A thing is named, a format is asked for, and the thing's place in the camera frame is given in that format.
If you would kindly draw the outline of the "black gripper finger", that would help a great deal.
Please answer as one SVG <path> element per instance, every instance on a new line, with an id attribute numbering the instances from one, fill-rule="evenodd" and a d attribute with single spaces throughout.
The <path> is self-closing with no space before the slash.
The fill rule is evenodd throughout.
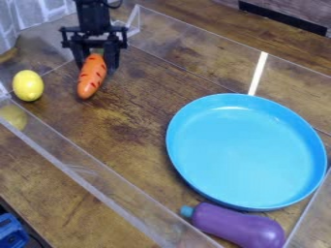
<path id="1" fill-rule="evenodd" d="M 78 68 L 82 68 L 84 61 L 86 61 L 86 58 L 91 54 L 90 49 L 80 44 L 72 44 L 71 45 L 71 51 L 72 51 L 76 66 L 78 66 Z"/>
<path id="2" fill-rule="evenodd" d="M 103 45 L 103 60 L 107 67 L 107 73 L 112 75 L 119 67 L 120 47 L 115 42 Z"/>

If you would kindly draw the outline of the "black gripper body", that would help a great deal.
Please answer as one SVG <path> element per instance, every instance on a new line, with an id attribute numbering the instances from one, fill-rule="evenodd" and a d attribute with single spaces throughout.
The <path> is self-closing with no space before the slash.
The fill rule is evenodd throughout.
<path id="1" fill-rule="evenodd" d="M 91 37 L 108 34 L 110 39 L 118 39 L 116 34 L 122 34 L 119 40 L 119 47 L 126 48 L 127 45 L 127 31 L 126 26 L 115 26 L 111 23 L 110 11 L 122 6 L 123 0 L 119 0 L 116 5 L 111 5 L 107 0 L 74 0 L 76 5 L 76 13 L 79 25 L 74 27 L 62 27 L 62 46 L 71 47 L 72 44 L 91 45 L 95 47 L 96 42 Z"/>

